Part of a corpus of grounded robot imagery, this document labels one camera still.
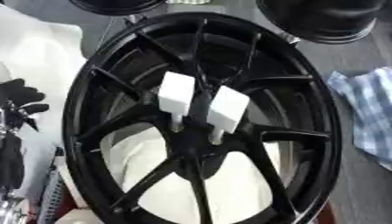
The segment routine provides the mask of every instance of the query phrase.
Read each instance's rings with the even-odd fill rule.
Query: white fabric
[[[51,24],[26,16],[0,4],[0,61],[12,79],[46,94],[50,110],[38,115],[40,132],[24,126],[25,177],[20,196],[36,199],[42,190],[56,146],[62,145],[61,121],[67,92],[85,59],[81,55],[81,29]]]
[[[265,147],[279,172],[278,144],[266,143]],[[111,149],[101,149],[109,170],[125,192],[167,157],[165,141],[155,128],[125,138]],[[267,208],[272,201],[263,175],[240,152],[227,156],[216,174],[206,180],[206,190],[213,223],[218,224],[243,221]],[[175,173],[150,188],[139,200],[139,206],[176,223],[200,223],[192,187]]]

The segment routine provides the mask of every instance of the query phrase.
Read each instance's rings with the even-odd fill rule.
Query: checkered towel
[[[168,4],[208,4],[211,0],[167,0]]]
[[[353,107],[354,145],[392,168],[392,67],[353,78],[333,72],[327,83]]]

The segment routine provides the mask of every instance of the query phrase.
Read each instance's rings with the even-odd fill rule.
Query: white plastic mount
[[[233,134],[249,104],[249,97],[232,88],[220,87],[208,111],[207,122],[214,126],[213,144],[220,144],[224,132]]]
[[[171,128],[179,131],[182,127],[182,117],[187,116],[191,107],[195,79],[191,76],[166,72],[159,89],[159,107],[162,111],[171,113]]]

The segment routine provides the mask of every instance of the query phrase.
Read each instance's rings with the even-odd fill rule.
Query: gray carpet
[[[123,28],[120,18],[97,16],[71,5],[67,0],[5,0],[13,8],[45,21],[79,25],[84,31],[82,50],[90,56],[99,45]],[[246,18],[273,31],[256,8],[255,0],[213,0],[203,6],[163,6],[148,16],[174,11],[215,11]],[[333,70],[367,71],[392,66],[392,7],[380,13],[374,31],[349,45],[318,45],[303,41],[298,49],[325,77]],[[339,224],[392,223],[392,173],[366,157],[352,145],[350,108],[339,98],[340,119],[344,133],[343,163],[339,183],[331,202]]]

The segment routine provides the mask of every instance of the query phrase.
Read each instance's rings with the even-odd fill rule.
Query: black glove
[[[23,182],[25,165],[20,151],[21,140],[8,132],[0,144],[0,189],[18,189]]]
[[[29,115],[45,112],[49,105],[34,103],[44,100],[45,95],[34,87],[26,87],[22,79],[7,81],[0,84],[0,107],[5,109],[7,126],[11,129],[19,129],[27,122],[37,129],[35,122],[28,118]]]
[[[36,88],[26,87],[21,79],[0,84],[0,116],[3,118],[0,119],[0,188],[7,192],[18,189],[25,174],[21,139],[15,132],[23,123],[37,128],[28,116],[49,109],[47,104],[34,103],[44,98],[44,94]]]

